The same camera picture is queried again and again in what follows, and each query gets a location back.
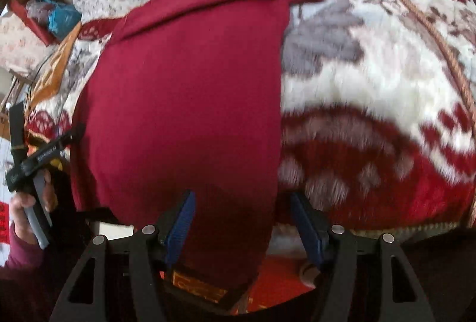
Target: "pillow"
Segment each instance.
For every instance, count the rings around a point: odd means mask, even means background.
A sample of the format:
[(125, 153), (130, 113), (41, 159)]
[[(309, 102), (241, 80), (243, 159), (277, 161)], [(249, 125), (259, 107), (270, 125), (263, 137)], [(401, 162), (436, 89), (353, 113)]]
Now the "pillow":
[(50, 51), (15, 14), (0, 17), (0, 66), (27, 76)]

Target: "hand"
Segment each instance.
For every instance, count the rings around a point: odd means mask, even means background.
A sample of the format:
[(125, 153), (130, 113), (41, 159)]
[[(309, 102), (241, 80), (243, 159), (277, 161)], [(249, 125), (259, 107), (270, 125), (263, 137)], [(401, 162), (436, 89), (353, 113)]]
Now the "hand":
[[(58, 206), (53, 184), (51, 183), (51, 174), (45, 170), (45, 189), (43, 190), (43, 202), (48, 212), (53, 212)], [(10, 216), (15, 223), (15, 233), (28, 244), (38, 244), (32, 227), (30, 226), (24, 208), (30, 208), (35, 205), (35, 198), (23, 192), (17, 192), (11, 199)]]

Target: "patterned blanket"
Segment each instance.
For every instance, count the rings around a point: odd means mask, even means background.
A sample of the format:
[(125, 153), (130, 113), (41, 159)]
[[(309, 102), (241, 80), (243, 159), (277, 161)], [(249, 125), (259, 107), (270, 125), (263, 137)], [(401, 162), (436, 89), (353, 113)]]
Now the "patterned blanket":
[[(70, 126), (116, 22), (82, 27), (58, 94), (30, 113), (33, 135), (47, 140)], [(476, 154), (472, 97), (461, 90), (469, 81), (476, 91), (473, 1), (296, 5), (285, 35), (281, 197), (302, 189), (332, 221), (356, 230), (466, 224)], [(278, 220), (288, 222), (285, 210)]]

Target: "gray handle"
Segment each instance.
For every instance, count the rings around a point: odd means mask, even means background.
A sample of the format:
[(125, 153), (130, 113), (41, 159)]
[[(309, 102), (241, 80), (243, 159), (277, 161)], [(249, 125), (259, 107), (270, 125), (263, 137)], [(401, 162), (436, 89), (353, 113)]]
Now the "gray handle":
[[(41, 210), (44, 212), (46, 219), (48, 220), (48, 224), (51, 227), (53, 225), (51, 221), (51, 217), (49, 216), (49, 213), (45, 209), (44, 201), (43, 201), (43, 190), (45, 189), (45, 176), (43, 171), (39, 171), (35, 178), (33, 179), (33, 183), (35, 184), (35, 189), (37, 192), (37, 197), (38, 201), (34, 207), (37, 207), (38, 205), (41, 207)], [(44, 250), (46, 247), (49, 245), (49, 240), (42, 229), (40, 222), (38, 221), (38, 218), (35, 214), (35, 208), (25, 208), (25, 215), (27, 216), (28, 222), (30, 226), (32, 227), (33, 233), (35, 234), (38, 244), (40, 245), (40, 248)]]

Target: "blue gripper pad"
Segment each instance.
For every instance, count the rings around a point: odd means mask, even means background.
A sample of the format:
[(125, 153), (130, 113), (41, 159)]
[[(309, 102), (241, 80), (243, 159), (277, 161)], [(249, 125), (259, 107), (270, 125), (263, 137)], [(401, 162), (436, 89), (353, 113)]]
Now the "blue gripper pad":
[(298, 195), (298, 193), (291, 194), (291, 215), (308, 254), (308, 260), (319, 268), (324, 261), (324, 249), (327, 245), (323, 245)]
[(189, 233), (190, 225), (195, 216), (195, 193), (190, 192), (178, 213), (172, 229), (168, 233), (165, 245), (167, 254), (165, 264), (170, 267), (179, 259), (183, 244)]

